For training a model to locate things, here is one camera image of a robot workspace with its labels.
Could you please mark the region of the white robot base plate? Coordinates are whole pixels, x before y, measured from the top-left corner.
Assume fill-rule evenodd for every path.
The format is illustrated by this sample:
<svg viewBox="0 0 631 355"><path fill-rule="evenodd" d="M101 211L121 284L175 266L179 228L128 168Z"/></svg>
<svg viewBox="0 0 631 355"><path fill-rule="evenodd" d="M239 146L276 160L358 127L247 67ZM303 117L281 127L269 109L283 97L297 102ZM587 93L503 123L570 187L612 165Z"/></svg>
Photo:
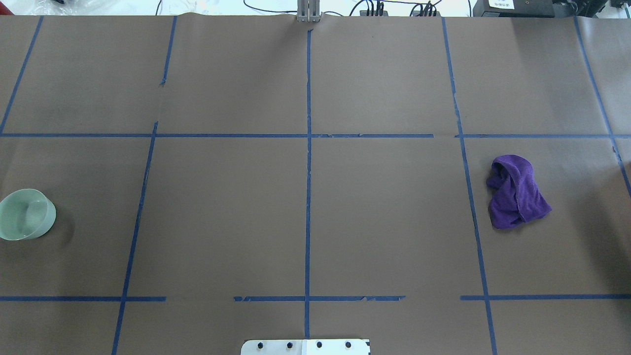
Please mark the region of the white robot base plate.
<svg viewBox="0 0 631 355"><path fill-rule="evenodd" d="M370 341L364 339L276 339L250 340L242 355L370 355Z"/></svg>

